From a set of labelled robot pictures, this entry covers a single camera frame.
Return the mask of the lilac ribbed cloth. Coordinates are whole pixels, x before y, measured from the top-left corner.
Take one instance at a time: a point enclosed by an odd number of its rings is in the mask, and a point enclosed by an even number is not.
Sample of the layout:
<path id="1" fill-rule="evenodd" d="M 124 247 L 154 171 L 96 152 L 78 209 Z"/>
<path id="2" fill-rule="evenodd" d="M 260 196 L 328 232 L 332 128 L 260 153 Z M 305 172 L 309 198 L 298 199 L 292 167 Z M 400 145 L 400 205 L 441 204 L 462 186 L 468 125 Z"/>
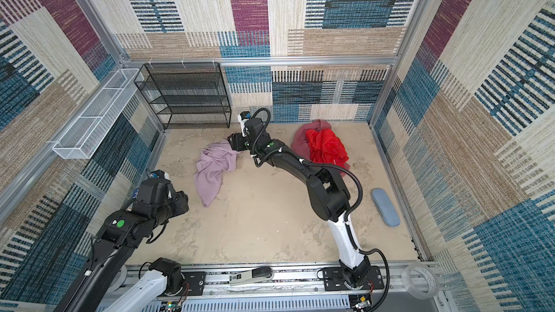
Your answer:
<path id="1" fill-rule="evenodd" d="M 193 179 L 204 207 L 209 207 L 218 195 L 223 174 L 236 170 L 237 154 L 227 141 L 209 144 L 201 150 Z"/>

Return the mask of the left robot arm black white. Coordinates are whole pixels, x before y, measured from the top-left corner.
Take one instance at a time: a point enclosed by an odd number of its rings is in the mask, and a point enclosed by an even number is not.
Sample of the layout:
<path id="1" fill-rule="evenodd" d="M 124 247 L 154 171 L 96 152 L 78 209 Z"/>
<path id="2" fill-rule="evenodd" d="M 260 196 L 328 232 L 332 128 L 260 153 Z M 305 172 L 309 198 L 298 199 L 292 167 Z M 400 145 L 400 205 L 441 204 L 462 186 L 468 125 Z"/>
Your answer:
<path id="1" fill-rule="evenodd" d="M 94 311 L 128 258 L 154 230 L 189 211 L 189 197 L 176 191 L 165 173 L 156 170 L 141 182 L 128 206 L 109 215 L 92 239 L 90 257 L 70 285 L 56 311 Z"/>

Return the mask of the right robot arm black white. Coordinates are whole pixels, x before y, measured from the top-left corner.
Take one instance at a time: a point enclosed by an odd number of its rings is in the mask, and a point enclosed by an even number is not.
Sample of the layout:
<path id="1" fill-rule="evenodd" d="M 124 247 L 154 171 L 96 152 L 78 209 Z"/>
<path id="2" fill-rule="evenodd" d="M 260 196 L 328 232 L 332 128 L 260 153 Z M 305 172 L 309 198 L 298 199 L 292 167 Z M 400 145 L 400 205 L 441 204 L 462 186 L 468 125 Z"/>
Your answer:
<path id="1" fill-rule="evenodd" d="M 296 154 L 284 142 L 271 138 L 267 133 L 268 121 L 248 111 L 238 115 L 238 122 L 241 131 L 228 137 L 231 148 L 249 152 L 257 167 L 268 164 L 305 184 L 312 210 L 332 231 L 345 284 L 350 289 L 365 284 L 371 264 L 360 247 L 351 221 L 351 213 L 364 196 L 360 180 L 344 168 L 312 163 Z"/>

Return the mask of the mauve pink cloth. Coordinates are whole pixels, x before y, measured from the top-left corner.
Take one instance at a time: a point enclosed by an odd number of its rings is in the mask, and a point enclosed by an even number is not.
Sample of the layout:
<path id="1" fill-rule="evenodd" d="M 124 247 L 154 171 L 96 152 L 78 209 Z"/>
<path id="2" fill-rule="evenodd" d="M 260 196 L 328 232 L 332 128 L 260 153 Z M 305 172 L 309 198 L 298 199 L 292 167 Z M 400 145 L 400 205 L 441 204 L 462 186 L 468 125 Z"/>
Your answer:
<path id="1" fill-rule="evenodd" d="M 310 149 L 308 146 L 308 141 L 306 139 L 306 132 L 308 130 L 317 130 L 320 131 L 322 129 L 332 129 L 330 123 L 323 121 L 323 120 L 315 120 L 309 124 L 303 125 L 299 130 L 296 132 L 293 142 L 291 144 L 291 149 L 298 155 L 302 156 L 305 159 L 310 160 Z"/>

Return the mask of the red fuzzy cloth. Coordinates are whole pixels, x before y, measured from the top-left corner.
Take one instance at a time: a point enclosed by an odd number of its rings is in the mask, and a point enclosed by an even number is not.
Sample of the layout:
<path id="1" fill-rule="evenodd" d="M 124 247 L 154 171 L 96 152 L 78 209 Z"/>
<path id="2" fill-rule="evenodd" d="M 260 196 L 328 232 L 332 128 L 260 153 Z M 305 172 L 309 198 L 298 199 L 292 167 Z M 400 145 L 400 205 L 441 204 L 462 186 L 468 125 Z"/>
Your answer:
<path id="1" fill-rule="evenodd" d="M 308 130 L 306 139 L 312 162 L 334 164 L 345 169 L 350 168 L 348 153 L 341 140 L 331 129 Z"/>

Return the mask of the blue glasses case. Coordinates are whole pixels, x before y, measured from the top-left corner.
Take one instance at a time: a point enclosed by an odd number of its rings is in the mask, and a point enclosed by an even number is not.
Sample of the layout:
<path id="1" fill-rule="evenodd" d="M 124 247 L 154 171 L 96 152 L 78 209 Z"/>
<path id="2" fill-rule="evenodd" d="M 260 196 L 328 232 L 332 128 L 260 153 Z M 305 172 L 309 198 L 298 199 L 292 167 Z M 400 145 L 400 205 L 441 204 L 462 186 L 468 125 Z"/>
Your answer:
<path id="1" fill-rule="evenodd" d="M 387 192 L 381 188 L 371 191 L 371 197 L 385 225 L 395 228 L 400 225 L 400 217 Z"/>

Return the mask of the clear tape roll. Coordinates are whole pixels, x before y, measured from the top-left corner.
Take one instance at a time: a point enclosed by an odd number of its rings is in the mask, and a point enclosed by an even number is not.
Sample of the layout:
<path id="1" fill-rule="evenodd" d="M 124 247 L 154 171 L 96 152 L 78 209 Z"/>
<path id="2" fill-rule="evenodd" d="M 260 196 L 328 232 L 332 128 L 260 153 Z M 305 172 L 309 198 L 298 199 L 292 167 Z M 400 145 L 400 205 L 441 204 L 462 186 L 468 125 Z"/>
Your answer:
<path id="1" fill-rule="evenodd" d="M 402 271 L 401 280 L 406 292 L 419 300 L 432 299 L 440 291 L 439 277 L 421 263 L 409 264 Z"/>

